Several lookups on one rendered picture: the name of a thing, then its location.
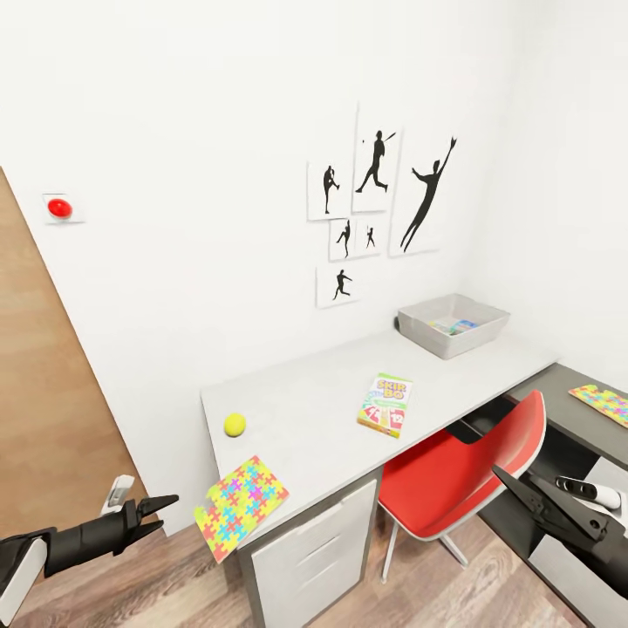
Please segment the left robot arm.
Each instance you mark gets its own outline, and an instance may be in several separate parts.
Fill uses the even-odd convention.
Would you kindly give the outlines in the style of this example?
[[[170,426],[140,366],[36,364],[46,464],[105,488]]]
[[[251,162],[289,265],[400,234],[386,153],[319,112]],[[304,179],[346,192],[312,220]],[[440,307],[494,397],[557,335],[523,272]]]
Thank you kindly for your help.
[[[9,628],[43,568],[44,578],[49,578],[110,552],[113,557],[120,555],[127,545],[164,525],[163,520],[141,525],[141,520],[180,497],[150,497],[135,505],[134,499],[126,502],[133,482],[129,475],[117,478],[94,521],[63,531],[50,526],[0,540],[0,628]]]

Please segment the jigsaw puzzle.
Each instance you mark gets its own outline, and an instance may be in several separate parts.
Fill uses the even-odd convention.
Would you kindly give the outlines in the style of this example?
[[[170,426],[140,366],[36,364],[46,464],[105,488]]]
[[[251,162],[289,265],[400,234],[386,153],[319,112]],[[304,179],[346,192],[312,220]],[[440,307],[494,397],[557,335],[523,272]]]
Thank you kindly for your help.
[[[192,514],[216,560],[224,560],[290,496],[287,489],[254,455],[208,490],[215,509],[195,507]]]
[[[604,390],[600,393],[595,385],[587,385],[574,390],[570,394],[585,401],[589,406],[595,407],[601,413],[613,418],[620,425],[628,428],[628,400],[622,399],[613,392]]]

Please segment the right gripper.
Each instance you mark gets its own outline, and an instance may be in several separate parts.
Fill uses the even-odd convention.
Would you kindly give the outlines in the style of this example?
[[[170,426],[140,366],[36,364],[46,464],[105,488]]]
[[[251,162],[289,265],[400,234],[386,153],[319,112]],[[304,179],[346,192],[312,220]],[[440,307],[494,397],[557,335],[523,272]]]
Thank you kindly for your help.
[[[492,471],[532,512],[536,526],[553,536],[603,579],[621,597],[628,599],[628,536],[626,527],[611,515],[584,506],[539,475],[531,474],[530,481],[547,497],[527,487],[497,465]]]

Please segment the tennis ball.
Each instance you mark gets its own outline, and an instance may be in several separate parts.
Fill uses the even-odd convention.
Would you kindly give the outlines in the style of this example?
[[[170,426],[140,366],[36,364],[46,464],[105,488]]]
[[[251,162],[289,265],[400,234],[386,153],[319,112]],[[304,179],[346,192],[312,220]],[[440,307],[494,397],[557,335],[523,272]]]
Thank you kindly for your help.
[[[232,413],[224,421],[224,430],[232,436],[238,436],[246,428],[245,417],[241,413]]]

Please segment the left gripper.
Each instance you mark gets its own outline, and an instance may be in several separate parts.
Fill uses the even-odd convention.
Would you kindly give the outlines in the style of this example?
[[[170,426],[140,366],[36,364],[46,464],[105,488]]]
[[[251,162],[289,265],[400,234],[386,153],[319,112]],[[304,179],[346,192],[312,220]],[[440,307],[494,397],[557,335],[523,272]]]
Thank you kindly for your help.
[[[110,552],[113,557],[120,555],[127,545],[136,543],[164,525],[163,520],[141,525],[144,517],[179,500],[176,494],[145,498],[138,505],[132,499],[125,501],[120,512],[80,524],[82,537],[77,565]]]

